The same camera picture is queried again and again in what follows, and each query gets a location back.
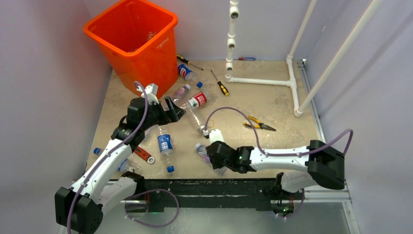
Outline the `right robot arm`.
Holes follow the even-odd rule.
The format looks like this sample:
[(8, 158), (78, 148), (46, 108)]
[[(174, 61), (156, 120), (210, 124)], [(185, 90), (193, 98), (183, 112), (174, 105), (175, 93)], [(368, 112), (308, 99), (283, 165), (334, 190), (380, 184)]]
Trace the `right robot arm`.
[(331, 190), (345, 187), (344, 153), (319, 140), (293, 149), (263, 151), (252, 146), (233, 149), (216, 141), (206, 147), (206, 152), (214, 169), (226, 167), (241, 174), (269, 169), (289, 170), (280, 175), (273, 186), (274, 194), (279, 198), (314, 185)]

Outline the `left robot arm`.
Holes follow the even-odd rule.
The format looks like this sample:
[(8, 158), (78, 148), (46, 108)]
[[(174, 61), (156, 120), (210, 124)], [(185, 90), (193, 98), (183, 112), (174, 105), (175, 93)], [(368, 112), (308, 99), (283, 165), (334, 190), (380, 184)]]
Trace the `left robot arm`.
[(104, 215), (117, 203), (129, 197), (140, 199), (146, 194), (144, 178), (130, 171), (112, 186), (108, 187), (107, 183), (143, 141), (147, 129), (177, 122), (186, 114), (169, 97), (165, 101), (167, 110), (156, 99), (132, 99), (127, 114), (121, 118), (99, 158), (69, 188), (61, 187), (55, 193), (56, 222), (65, 226), (69, 234), (73, 231), (95, 233)]

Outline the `purple label front bottle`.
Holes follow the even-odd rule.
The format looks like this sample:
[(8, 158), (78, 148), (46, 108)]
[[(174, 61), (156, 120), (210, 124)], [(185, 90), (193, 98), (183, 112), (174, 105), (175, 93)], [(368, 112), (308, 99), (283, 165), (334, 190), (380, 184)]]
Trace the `purple label front bottle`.
[[(207, 155), (207, 150), (206, 150), (206, 145), (201, 144), (201, 143), (196, 143), (195, 144), (195, 150), (197, 152), (197, 155), (210, 167), (213, 169), (213, 165), (210, 161), (209, 156)], [(215, 173), (217, 173), (220, 176), (223, 176), (226, 172), (226, 167), (222, 168), (217, 168), (213, 169)]]

